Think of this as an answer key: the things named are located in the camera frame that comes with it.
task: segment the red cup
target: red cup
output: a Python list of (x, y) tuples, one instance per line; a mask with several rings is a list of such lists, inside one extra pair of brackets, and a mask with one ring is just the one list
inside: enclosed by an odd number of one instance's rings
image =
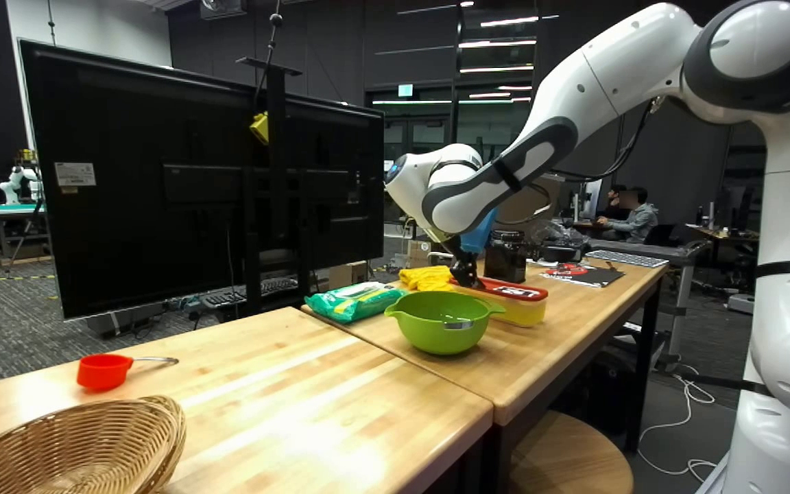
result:
[(131, 357), (123, 353), (88, 353), (77, 365), (77, 383), (91, 391), (116, 390), (123, 383)]

